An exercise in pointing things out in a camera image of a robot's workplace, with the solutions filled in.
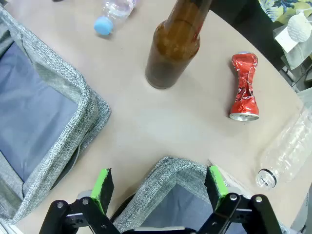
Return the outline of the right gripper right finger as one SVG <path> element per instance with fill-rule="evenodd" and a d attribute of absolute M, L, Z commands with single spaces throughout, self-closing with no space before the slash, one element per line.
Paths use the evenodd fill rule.
<path fill-rule="evenodd" d="M 241 224 L 248 234 L 282 233 L 268 198 L 258 194 L 247 199 L 228 192 L 217 166 L 207 167 L 205 187 L 213 212 L 198 234 L 224 234 L 233 223 Z"/>

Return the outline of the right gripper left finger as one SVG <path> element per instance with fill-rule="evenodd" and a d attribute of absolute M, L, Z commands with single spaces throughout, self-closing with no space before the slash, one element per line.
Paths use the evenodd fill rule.
<path fill-rule="evenodd" d="M 52 202 L 39 232 L 76 234 L 79 228 L 88 227 L 94 234 L 114 234 L 115 226 L 106 215 L 113 190 L 111 169 L 101 170 L 90 195 L 71 204 Z"/>

